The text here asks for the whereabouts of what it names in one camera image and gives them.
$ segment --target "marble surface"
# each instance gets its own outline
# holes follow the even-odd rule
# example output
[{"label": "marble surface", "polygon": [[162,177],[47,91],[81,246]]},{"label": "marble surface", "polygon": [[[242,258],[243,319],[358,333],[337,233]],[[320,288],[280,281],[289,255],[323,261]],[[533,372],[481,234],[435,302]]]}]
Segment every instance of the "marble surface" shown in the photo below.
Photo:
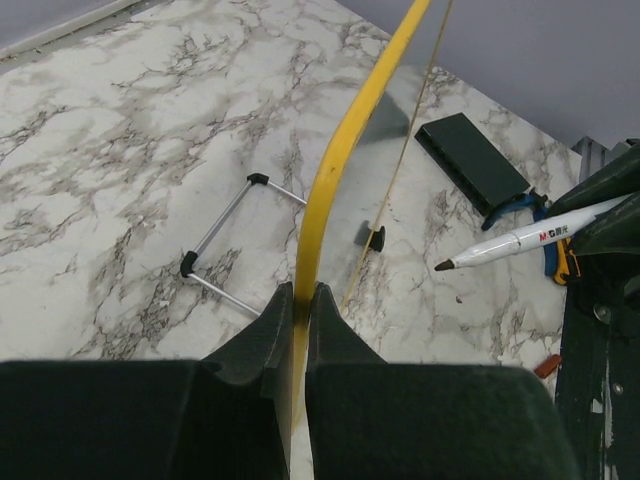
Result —
[{"label": "marble surface", "polygon": [[[254,171],[308,195],[387,39],[333,0],[175,0],[0,76],[0,359],[199,358],[239,332],[250,316],[179,278],[182,253]],[[460,111],[538,191],[577,181],[577,155],[438,70],[418,123]],[[433,271],[530,214],[481,233],[415,142],[388,203],[345,312],[385,359],[531,368],[558,350],[564,291],[540,251]],[[252,189],[196,270],[261,308],[302,214]],[[312,476],[306,435],[292,478]]]}]

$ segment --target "yellow and black tool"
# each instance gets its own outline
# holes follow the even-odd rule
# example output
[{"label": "yellow and black tool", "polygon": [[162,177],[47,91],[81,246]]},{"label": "yellow and black tool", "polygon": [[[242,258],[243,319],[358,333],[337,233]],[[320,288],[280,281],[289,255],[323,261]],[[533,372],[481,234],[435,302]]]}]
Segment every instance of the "yellow and black tool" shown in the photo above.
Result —
[{"label": "yellow and black tool", "polygon": [[571,238],[558,240],[556,246],[558,248],[558,265],[553,275],[553,281],[558,285],[567,285],[582,276],[580,265],[578,258],[573,253]]}]

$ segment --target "yellow strip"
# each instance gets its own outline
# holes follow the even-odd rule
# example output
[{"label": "yellow strip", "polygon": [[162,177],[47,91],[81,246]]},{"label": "yellow strip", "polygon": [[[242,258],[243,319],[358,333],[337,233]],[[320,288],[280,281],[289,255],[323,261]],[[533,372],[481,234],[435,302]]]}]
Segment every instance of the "yellow strip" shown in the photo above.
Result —
[{"label": "yellow strip", "polygon": [[420,89],[420,94],[418,95],[418,100],[416,102],[416,108],[413,109],[413,116],[411,117],[411,122],[409,123],[409,129],[407,131],[407,136],[404,139],[404,144],[402,145],[402,151],[400,152],[400,157],[398,159],[398,164],[396,165],[396,169],[393,172],[393,177],[391,178],[391,183],[389,184],[389,188],[387,189],[387,194],[384,197],[384,201],[380,205],[380,210],[378,211],[378,215],[376,216],[376,221],[374,222],[373,227],[371,228],[371,232],[369,233],[369,238],[367,239],[367,243],[360,254],[360,258],[358,259],[358,265],[356,266],[356,270],[351,277],[351,281],[349,282],[349,287],[347,288],[347,293],[344,295],[344,299],[342,300],[342,305],[340,306],[340,310],[344,310],[347,306],[347,302],[349,301],[349,297],[351,297],[351,292],[353,291],[353,287],[360,276],[360,270],[362,270],[362,265],[364,264],[364,259],[367,256],[367,252],[369,251],[369,244],[371,243],[371,239],[373,238],[373,232],[380,228],[380,221],[382,220],[382,214],[384,213],[384,207],[387,205],[387,201],[389,199],[389,195],[391,195],[391,189],[393,188],[393,184],[396,181],[396,176],[398,175],[398,170],[400,169],[400,164],[402,163],[402,158],[404,157],[404,152],[407,150],[407,145],[409,144],[409,139],[413,136],[413,125],[416,122],[416,118],[418,118],[418,111],[420,110],[420,105],[422,104],[422,98],[424,97],[424,92],[427,90],[427,85],[429,84],[429,76],[431,75],[431,70],[435,65],[436,55],[438,54],[438,49],[440,48],[440,41],[442,40],[442,34],[444,33],[444,27],[447,25],[447,20],[449,19],[449,13],[451,12],[451,7],[453,6],[453,0],[449,0],[449,4],[447,5],[447,11],[444,14],[444,19],[442,20],[442,25],[440,25],[440,31],[438,32],[438,38],[436,39],[436,45],[433,49],[433,53],[431,55],[431,59],[429,60],[429,66],[424,74],[424,80],[422,82],[422,88]]},{"label": "yellow strip", "polygon": [[322,239],[331,205],[351,152],[360,139],[374,108],[382,98],[389,80],[430,4],[431,0],[415,0],[411,5],[333,134],[311,187],[302,220],[296,259],[293,352],[293,418],[296,420],[293,426],[296,425],[301,414],[300,387],[306,359],[309,308],[315,290]]}]

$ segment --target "yellow-rimmed transparent sheet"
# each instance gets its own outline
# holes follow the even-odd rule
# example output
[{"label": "yellow-rimmed transparent sheet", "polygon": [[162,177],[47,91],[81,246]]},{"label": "yellow-rimmed transparent sheet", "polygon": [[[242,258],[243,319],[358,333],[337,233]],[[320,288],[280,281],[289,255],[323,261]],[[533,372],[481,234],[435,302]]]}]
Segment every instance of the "yellow-rimmed transparent sheet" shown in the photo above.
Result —
[{"label": "yellow-rimmed transparent sheet", "polygon": [[[316,174],[296,261],[294,425],[303,410],[300,394],[316,282],[328,284],[340,304],[348,300],[412,138],[451,3],[414,1],[336,129]],[[428,31],[416,35],[421,25]]]}]

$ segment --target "marker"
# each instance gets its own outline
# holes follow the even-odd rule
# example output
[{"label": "marker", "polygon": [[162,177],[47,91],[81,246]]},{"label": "marker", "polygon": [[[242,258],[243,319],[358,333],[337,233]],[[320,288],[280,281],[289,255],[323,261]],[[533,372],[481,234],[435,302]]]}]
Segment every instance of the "marker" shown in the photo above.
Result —
[{"label": "marker", "polygon": [[526,227],[516,228],[492,240],[478,243],[459,255],[445,260],[436,266],[436,271],[475,267],[570,237],[593,222],[598,215],[608,212],[628,196],[624,195],[557,217],[547,218]]}]

